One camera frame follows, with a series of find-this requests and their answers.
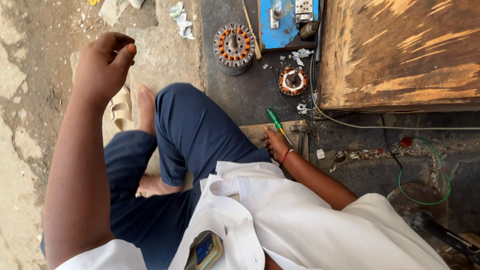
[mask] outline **blue board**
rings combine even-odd
[[[279,49],[293,41],[298,35],[298,25],[295,24],[295,0],[289,0],[292,4],[290,14],[284,19],[279,19],[279,27],[277,29],[270,28],[270,9],[274,0],[258,0],[258,13],[260,15],[260,31],[261,41],[264,49]],[[319,0],[313,2],[313,20],[318,19],[318,3]]]

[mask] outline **bare foot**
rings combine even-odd
[[[150,176],[144,174],[140,180],[140,186],[137,192],[151,192],[155,195],[166,195],[171,193],[180,192],[183,189],[183,185],[170,186],[167,185],[160,176]]]
[[[140,128],[138,130],[156,136],[155,131],[155,97],[150,90],[140,85],[138,89],[138,106],[140,107]]]

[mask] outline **wooden plank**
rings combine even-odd
[[[478,110],[479,17],[476,0],[329,0],[319,105]]]
[[[290,140],[290,142],[292,142],[294,150],[298,149],[299,134],[290,132],[290,126],[305,125],[305,124],[306,124],[305,120],[282,122],[283,130],[285,131],[287,138]],[[246,125],[246,126],[241,126],[239,128],[250,139],[250,141],[253,144],[255,144],[258,148],[262,148],[263,142],[260,141],[258,138],[261,137],[263,134],[265,134],[264,126],[268,126],[272,130],[276,130],[275,125],[272,123],[260,124],[260,125]],[[306,160],[309,160],[308,136],[304,136],[304,139],[303,139],[302,156]]]

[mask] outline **hammer head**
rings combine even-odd
[[[312,130],[312,128],[309,127],[308,125],[291,125],[290,126],[291,132],[305,133],[305,132],[309,132],[310,130]]]

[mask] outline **sandal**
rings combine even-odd
[[[120,131],[136,129],[132,121],[132,98],[130,91],[125,86],[110,100],[108,107],[112,123]]]

